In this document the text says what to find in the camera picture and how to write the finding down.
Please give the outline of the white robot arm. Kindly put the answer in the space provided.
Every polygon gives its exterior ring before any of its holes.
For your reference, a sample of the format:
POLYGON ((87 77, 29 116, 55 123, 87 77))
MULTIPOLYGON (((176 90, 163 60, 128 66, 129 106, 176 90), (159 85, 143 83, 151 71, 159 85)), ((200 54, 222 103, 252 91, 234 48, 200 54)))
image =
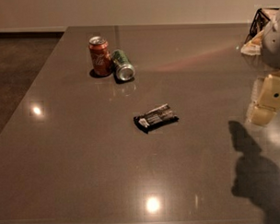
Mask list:
POLYGON ((260 56, 265 67, 273 70, 254 81, 247 111, 250 123, 265 126, 280 111, 280 7, 256 11, 240 52, 260 56))

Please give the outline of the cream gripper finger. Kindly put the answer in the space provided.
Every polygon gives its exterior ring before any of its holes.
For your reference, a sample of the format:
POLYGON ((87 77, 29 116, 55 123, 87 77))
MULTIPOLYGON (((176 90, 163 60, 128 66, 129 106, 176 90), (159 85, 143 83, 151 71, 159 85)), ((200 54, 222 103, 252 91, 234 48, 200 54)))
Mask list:
POLYGON ((252 121, 256 116, 262 114, 263 109, 258 104, 259 95, 263 87, 264 79, 262 77, 257 77, 252 85, 251 90, 251 103, 249 104, 248 110, 246 112, 246 119, 252 121))
POLYGON ((252 119, 252 124, 264 126, 269 124, 280 110, 280 73, 271 73, 263 77, 264 82, 258 104, 262 114, 252 119))

